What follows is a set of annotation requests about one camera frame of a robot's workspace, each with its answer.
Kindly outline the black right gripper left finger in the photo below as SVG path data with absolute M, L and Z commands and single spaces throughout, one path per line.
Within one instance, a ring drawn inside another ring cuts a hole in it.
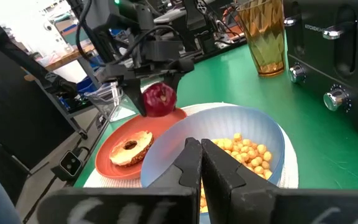
M 182 152 L 149 187 L 189 187 L 200 190 L 202 157 L 200 142 L 195 138 L 186 138 Z

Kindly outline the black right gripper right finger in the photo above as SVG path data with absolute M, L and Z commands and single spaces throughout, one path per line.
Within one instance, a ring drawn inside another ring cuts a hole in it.
M 270 223 L 277 186 L 202 139 L 202 180 L 211 223 Z

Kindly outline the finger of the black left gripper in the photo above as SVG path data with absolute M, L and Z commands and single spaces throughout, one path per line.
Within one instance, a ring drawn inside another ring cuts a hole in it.
M 166 73 L 163 75 L 163 82 L 176 93 L 178 84 L 183 76 L 183 73 Z
M 134 106 L 137 108 L 139 113 L 142 116 L 147 116 L 145 110 L 144 98 L 140 90 L 140 80 L 139 79 L 124 80 L 124 93 L 133 102 Z

